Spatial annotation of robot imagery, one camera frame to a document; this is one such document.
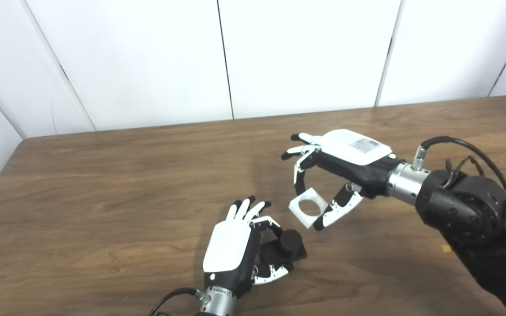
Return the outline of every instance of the robotic hand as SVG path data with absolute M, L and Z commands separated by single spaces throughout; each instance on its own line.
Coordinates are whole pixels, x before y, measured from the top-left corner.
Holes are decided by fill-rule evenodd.
M 392 196 L 415 206 L 423 222 L 439 230 L 478 284 L 506 307 L 506 179 L 484 152 L 464 140 L 440 136 L 421 143 L 413 164 L 408 164 L 389 146 L 350 130 L 333 130 L 323 136 L 301 133 L 291 138 L 304 145 L 290 148 L 282 156 L 283 160 L 301 156 L 294 174 L 298 196 L 289 208 L 306 228 L 313 225 L 322 230 L 355 208 L 363 197 Z M 439 143 L 470 149 L 494 171 L 502 188 L 484 176 L 472 156 L 456 169 L 449 160 L 444 169 L 423 169 L 427 150 Z M 467 161 L 476 165 L 479 176 L 460 171 Z M 313 188 L 305 190 L 305 170 L 313 166 L 350 181 L 330 204 Z M 318 204 L 320 216 L 302 212 L 301 200 Z
M 237 200 L 227 218 L 212 232 L 203 262 L 205 295 L 195 316 L 231 316 L 237 299 L 255 284 L 277 280 L 293 270 L 293 261 L 307 256 L 300 234 L 283 231 L 270 216 L 259 214 L 271 205 L 254 196 Z M 269 228 L 277 240 L 261 244 L 261 233 Z M 255 264 L 259 253 L 261 264 Z

